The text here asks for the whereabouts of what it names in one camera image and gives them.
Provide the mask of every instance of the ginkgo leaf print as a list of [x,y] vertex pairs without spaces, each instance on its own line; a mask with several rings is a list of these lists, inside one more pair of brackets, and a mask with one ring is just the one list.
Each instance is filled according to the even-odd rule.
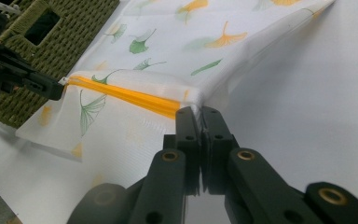
[[227,35],[226,34],[227,24],[228,24],[228,21],[226,21],[226,23],[225,23],[225,27],[223,28],[222,36],[220,36],[220,38],[216,39],[214,42],[205,44],[206,48],[224,47],[226,45],[236,43],[236,42],[244,39],[248,35],[248,33],[246,33],[246,32],[244,32],[242,34],[238,34],[238,35]]
[[192,2],[185,5],[184,7],[179,8],[178,13],[183,13],[183,12],[186,13],[185,23],[187,24],[187,17],[191,11],[197,8],[207,7],[207,6],[208,6],[208,0],[193,0]]
[[122,69],[118,69],[118,70],[115,70],[115,71],[109,73],[109,74],[108,74],[106,77],[104,77],[103,79],[98,79],[95,75],[92,75],[91,80],[93,80],[94,82],[99,82],[99,83],[102,83],[102,84],[107,85],[107,79],[108,79],[112,74],[114,74],[115,72],[120,71],[120,70],[122,70]]
[[42,110],[42,114],[40,114],[40,117],[39,117],[39,124],[41,126],[47,126],[49,121],[50,121],[50,118],[51,118],[51,109],[52,109],[52,106],[51,105],[45,105],[43,106],[43,110]]
[[144,60],[143,62],[141,62],[140,64],[136,65],[133,70],[144,70],[150,66],[153,66],[155,64],[159,64],[159,63],[149,63],[149,61],[151,60],[151,58],[148,58],[146,60]]
[[272,0],[277,6],[291,6],[292,4],[299,2],[300,0]]
[[142,14],[142,9],[144,9],[144,7],[146,6],[149,6],[150,4],[154,3],[154,2],[157,2],[157,0],[144,0],[140,3],[138,3],[135,8],[138,8],[139,9],[139,15],[138,16],[141,16]]
[[103,61],[101,63],[98,63],[97,65],[94,66],[94,70],[97,70],[97,71],[102,71],[104,69],[106,69],[107,67],[107,61]]
[[314,12],[312,15],[312,18],[313,19],[318,18],[322,14],[323,11],[324,11],[324,9]]
[[91,103],[87,105],[83,105],[82,92],[83,90],[80,91],[80,107],[81,107],[80,128],[81,128],[81,135],[84,136],[89,126],[94,122],[100,111],[103,109],[105,105],[106,95],[105,94],[101,95]]
[[269,7],[272,7],[274,4],[271,0],[258,0],[257,5],[254,7],[254,10],[266,10]]
[[83,146],[81,143],[77,144],[74,149],[72,149],[71,154],[77,158],[82,158],[83,156]]
[[92,180],[92,187],[97,187],[98,185],[103,183],[103,175],[96,175]]
[[115,43],[121,36],[124,34],[124,32],[127,30],[126,24],[120,24],[120,26],[116,26],[113,28],[113,31],[111,32],[111,36],[113,37],[111,44]]
[[191,73],[191,76],[195,76],[196,74],[202,72],[202,71],[205,71],[207,69],[210,69],[212,67],[215,67],[217,66],[223,59],[220,59],[220,60],[217,60],[216,62],[213,62],[213,63],[208,63],[207,65],[205,66],[202,66],[201,68],[195,70],[194,72]]
[[156,32],[156,29],[152,32],[151,30],[148,30],[146,33],[144,33],[143,35],[136,37],[136,39],[134,39],[132,41],[132,43],[130,44],[130,52],[133,54],[136,53],[142,53],[145,52],[149,49],[149,47],[147,47],[146,41],[150,38],[150,36],[153,35],[153,33]]

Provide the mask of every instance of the fabric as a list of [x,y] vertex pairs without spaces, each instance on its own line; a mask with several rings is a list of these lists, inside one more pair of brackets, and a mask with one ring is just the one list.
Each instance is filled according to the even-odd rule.
[[223,106],[244,72],[333,0],[132,0],[17,136],[81,162],[95,183],[144,177],[174,111]]

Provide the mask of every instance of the white table surface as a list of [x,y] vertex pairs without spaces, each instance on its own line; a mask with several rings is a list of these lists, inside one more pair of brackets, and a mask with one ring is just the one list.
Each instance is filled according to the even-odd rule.
[[[279,43],[223,114],[240,145],[261,152],[289,185],[327,181],[358,197],[358,1],[337,0]],[[24,224],[63,223],[87,191],[76,189],[82,172],[0,124],[0,194]],[[186,210],[186,223],[228,223],[223,197],[191,197]]]

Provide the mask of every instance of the green woven basket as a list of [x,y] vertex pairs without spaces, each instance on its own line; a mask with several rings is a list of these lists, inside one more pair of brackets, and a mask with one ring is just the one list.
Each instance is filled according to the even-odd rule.
[[[119,0],[16,0],[13,4],[19,5],[23,13],[10,18],[0,39],[36,70],[58,80],[69,73],[118,3]],[[40,44],[34,45],[24,36],[46,11],[54,12],[60,20]],[[2,93],[0,121],[18,128],[46,100],[25,89]]]

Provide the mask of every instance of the orange stripe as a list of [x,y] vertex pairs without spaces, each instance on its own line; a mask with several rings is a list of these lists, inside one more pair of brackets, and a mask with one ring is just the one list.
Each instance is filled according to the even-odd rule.
[[157,96],[130,91],[116,86],[105,85],[92,81],[85,77],[71,76],[68,85],[84,87],[93,91],[98,91],[118,99],[138,105],[144,109],[153,111],[170,119],[175,119],[175,113],[180,109],[180,103],[174,100],[164,99]]

